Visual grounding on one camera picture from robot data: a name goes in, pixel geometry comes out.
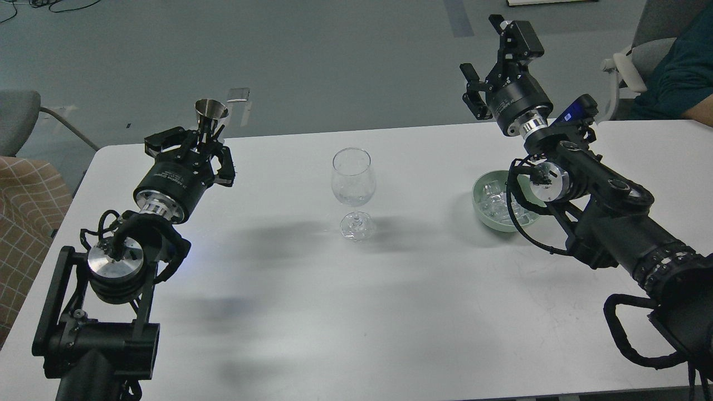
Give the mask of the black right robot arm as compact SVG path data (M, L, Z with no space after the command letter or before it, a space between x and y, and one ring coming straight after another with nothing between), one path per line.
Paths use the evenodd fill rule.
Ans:
M688 398L695 381L711 399L712 269L702 256L649 217L652 193L602 163L590 151L598 104L577 98L552 123L553 105L529 71L544 48L530 22L489 15L499 36L494 68L484 80L470 63L460 66L467 84L463 102L479 120L495 119L502 133L520 136L527 157L507 171L506 200L553 216L567 234L565 248L533 244L575 257L592 269L622 266L646 297L612 294L604 317L619 352L632 363L663 370L688 365ZM619 305L649 308L649 321L675 352L644 357L631 345L616 315Z

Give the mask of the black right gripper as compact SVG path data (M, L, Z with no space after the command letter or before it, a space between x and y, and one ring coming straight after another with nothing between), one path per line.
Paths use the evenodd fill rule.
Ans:
M545 49L530 21L507 21L500 14L489 15L489 22L499 34L496 63L484 81L471 63L461 63L460 70L466 79L466 92L462 100L479 121L496 119L502 134L514 136L510 125L527 111L543 109L547 118L553 103L538 83L528 73L528 64L544 55ZM492 84L506 84L495 88Z

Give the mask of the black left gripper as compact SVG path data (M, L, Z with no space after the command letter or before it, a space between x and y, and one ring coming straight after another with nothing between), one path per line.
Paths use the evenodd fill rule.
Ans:
M144 139L145 154L155 158L155 163L133 192L141 213L152 213L172 224L182 224L212 183L233 186L235 167L229 147L215 146L212 151L219 162L215 175L212 163L199 154L198 139L198 130L180 126Z

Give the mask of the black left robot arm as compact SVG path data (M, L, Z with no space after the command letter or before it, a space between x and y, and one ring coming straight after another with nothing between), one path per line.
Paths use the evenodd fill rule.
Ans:
M155 288L191 249L176 226L208 188L235 179L223 129L203 122L147 137L153 165L133 191L136 209L105 211L97 228L80 231L79 250L61 249L31 348L46 378L59 381L56 399L142 398L159 345Z

